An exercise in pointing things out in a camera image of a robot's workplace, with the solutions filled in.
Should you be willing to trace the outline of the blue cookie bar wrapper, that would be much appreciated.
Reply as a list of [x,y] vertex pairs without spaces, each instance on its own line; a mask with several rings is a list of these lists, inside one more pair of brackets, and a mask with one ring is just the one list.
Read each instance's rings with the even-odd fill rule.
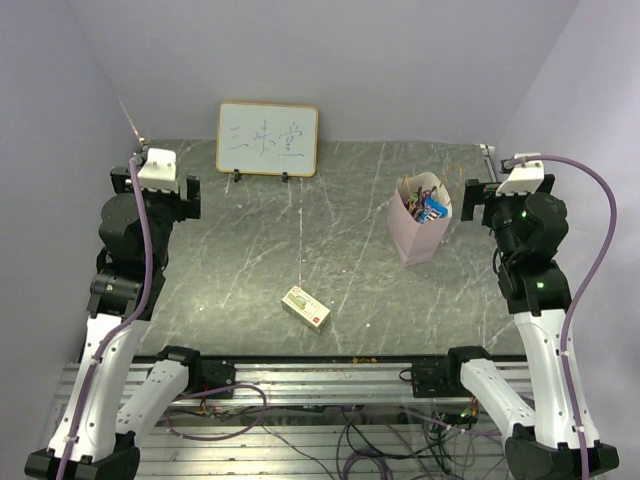
[[422,206],[416,211],[416,220],[420,224],[446,218],[448,209],[432,197],[424,199]]

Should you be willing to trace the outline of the pink paper bag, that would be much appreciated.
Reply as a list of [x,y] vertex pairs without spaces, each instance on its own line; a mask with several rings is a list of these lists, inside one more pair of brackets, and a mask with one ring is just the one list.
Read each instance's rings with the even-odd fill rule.
[[[411,177],[405,175],[397,181],[388,215],[388,227],[405,267],[430,261],[444,239],[454,213],[456,197],[448,190],[454,177],[457,178],[456,184],[459,188],[458,196],[460,196],[464,187],[464,170],[458,162],[449,164],[440,177],[432,172],[424,172]],[[446,218],[424,224],[412,218],[405,207],[405,202],[419,187],[423,190],[431,190],[431,197],[448,209]]]

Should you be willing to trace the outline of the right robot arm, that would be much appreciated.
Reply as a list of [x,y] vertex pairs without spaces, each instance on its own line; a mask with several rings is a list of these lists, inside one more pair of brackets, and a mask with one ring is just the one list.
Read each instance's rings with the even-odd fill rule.
[[467,391],[485,408],[502,436],[516,479],[591,479],[620,465],[604,443],[582,392],[571,326],[573,296],[554,257],[568,233],[567,209],[551,193],[547,175],[534,191],[502,192],[497,182],[466,181],[461,218],[484,209],[493,234],[500,291],[525,348],[533,392],[527,403],[498,373],[482,347],[456,347],[440,373],[442,387]]

